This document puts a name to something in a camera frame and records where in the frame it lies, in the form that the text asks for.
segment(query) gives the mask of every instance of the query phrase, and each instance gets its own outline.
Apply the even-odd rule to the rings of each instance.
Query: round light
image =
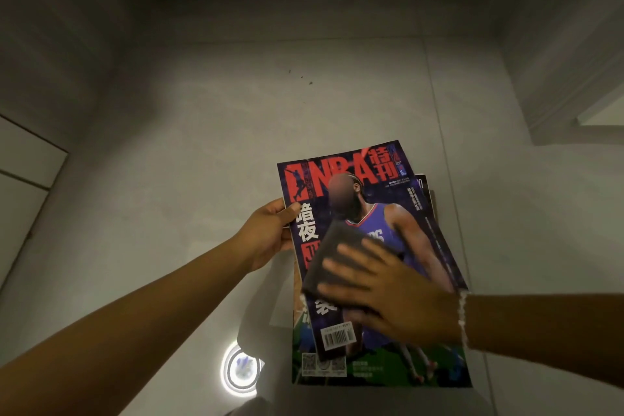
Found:
[[[255,396],[256,382],[263,365],[262,360],[248,356],[236,341],[232,342],[221,363],[223,388],[234,396]]]

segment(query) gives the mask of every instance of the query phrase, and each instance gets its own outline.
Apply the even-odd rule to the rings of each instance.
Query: white cabinet door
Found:
[[[0,175],[0,286],[46,196],[43,189]]]
[[[0,171],[50,188],[67,153],[0,118]]]

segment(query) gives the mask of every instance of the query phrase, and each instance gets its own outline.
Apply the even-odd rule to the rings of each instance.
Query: black wallet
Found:
[[[325,270],[323,268],[323,260],[327,257],[330,257],[332,258],[332,260],[342,265],[355,268],[356,270],[362,270],[363,267],[359,263],[339,253],[337,247],[339,244],[347,244],[348,246],[360,250],[373,258],[379,259],[378,257],[371,254],[368,249],[364,248],[364,246],[362,245],[363,238],[369,238],[372,241],[378,243],[380,246],[384,247],[390,253],[398,255],[396,250],[393,250],[392,248],[386,246],[381,240],[369,237],[365,233],[360,232],[357,227],[347,225],[344,221],[333,221],[330,224],[330,228],[325,234],[321,245],[318,247],[318,250],[316,251],[314,257],[312,258],[312,261],[309,264],[308,272],[306,273],[306,278],[303,280],[301,289],[309,295],[325,300],[324,296],[320,294],[317,289],[319,283],[353,286],[345,279],[342,279],[339,276],[334,275],[330,271]],[[341,306],[349,305],[349,303],[346,302],[334,304],[338,304]]]

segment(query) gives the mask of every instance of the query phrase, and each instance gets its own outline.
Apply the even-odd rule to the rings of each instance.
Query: hand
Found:
[[[346,319],[422,347],[461,341],[456,294],[443,291],[371,240],[362,240],[362,245],[372,256],[345,244],[340,244],[338,251],[362,265],[363,270],[331,259],[323,261],[325,269],[356,287],[321,283],[321,294],[330,301],[368,306],[380,315],[351,310]]]
[[[250,271],[262,268],[277,252],[292,248],[290,229],[284,226],[294,221],[300,210],[299,202],[284,208],[284,200],[275,199],[257,209],[230,239],[249,263]]]

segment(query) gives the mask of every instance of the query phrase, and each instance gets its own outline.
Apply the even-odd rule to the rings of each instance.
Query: basketball player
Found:
[[[364,185],[359,178],[351,173],[334,175],[329,183],[330,207],[338,219],[348,225],[357,227],[371,237],[383,241],[399,253],[403,262],[430,278],[445,291],[454,292],[446,270],[436,257],[431,243],[422,231],[418,222],[405,208],[398,204],[382,204],[366,202],[363,196]],[[347,354],[353,355],[361,350],[378,349],[387,345],[396,345],[385,335],[363,327],[355,329],[361,339],[347,346]],[[405,345],[399,344],[399,351],[407,361],[412,378],[424,381],[414,368],[410,352]],[[416,351],[427,368],[427,379],[432,379],[437,364],[430,361],[420,347]]]

